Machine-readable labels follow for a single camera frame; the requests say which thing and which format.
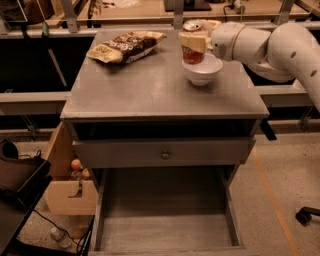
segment floor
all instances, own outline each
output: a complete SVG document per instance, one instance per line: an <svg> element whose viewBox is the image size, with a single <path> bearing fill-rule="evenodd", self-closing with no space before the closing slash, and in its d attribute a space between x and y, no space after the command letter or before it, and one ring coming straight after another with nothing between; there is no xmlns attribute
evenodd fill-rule
<svg viewBox="0 0 320 256"><path fill-rule="evenodd" d="M230 187L242 242L261 256L320 255L320 219L314 217L307 226L295 219L296 212L304 206L320 208L320 121L310 120L304 132L297 120L270 124L277 140L269 141L259 130L249 159ZM12 136L19 150L33 155L46 148L50 131L41 134L36 141L28 133L18 136L19 140L16 134L0 137ZM36 209L71 234L77 232L79 223L88 224L88 219L79 216L51 215L43 199ZM52 227L33 213L19 238L26 243L59 248L50 236Z"/></svg>

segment snack bag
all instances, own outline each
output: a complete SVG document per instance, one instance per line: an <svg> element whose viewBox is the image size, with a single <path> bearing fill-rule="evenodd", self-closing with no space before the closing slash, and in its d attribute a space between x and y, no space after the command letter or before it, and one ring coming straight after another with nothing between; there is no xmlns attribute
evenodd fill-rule
<svg viewBox="0 0 320 256"><path fill-rule="evenodd" d="M131 63L150 53L164 38L161 32L130 32L97 45L87 56L104 63Z"/></svg>

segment counter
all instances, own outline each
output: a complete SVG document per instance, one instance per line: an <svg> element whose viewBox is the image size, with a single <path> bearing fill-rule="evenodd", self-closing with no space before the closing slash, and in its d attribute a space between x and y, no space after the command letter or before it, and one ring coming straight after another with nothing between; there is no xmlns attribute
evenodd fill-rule
<svg viewBox="0 0 320 256"><path fill-rule="evenodd" d="M102 8L101 14L94 14L92 20L101 24L132 24L132 23L172 23L173 12L166 12L163 0L140 0L140 7L134 8ZM246 6L243 20L272 20L280 12L282 5L278 0L242 1ZM225 3L210 3L211 11L185 11L184 19L205 18L221 21L240 21L240 15L234 10L226 8ZM78 16L78 21L83 23L88 19L89 3L85 5ZM307 18L309 13L294 5L290 13L291 19Z"/></svg>

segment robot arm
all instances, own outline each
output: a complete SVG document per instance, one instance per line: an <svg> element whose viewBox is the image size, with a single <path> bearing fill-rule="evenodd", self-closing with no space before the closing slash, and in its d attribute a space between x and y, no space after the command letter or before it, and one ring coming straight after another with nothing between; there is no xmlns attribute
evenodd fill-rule
<svg viewBox="0 0 320 256"><path fill-rule="evenodd" d="M306 28L285 23L271 33L228 22L213 30L211 41L216 57L240 61L261 77L297 78L320 111L320 46Z"/></svg>

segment wooden box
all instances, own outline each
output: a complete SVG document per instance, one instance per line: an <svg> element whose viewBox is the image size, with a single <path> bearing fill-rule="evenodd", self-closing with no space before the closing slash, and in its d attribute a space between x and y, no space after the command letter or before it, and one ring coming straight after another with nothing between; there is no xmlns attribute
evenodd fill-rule
<svg viewBox="0 0 320 256"><path fill-rule="evenodd" d="M44 155L51 163L50 175L53 177L44 193L51 214L95 214L98 194L92 180L82 181L82 195L72 197L79 190L79 181L70 180L70 163L75 157L70 132L60 123L52 133L47 153Z"/></svg>

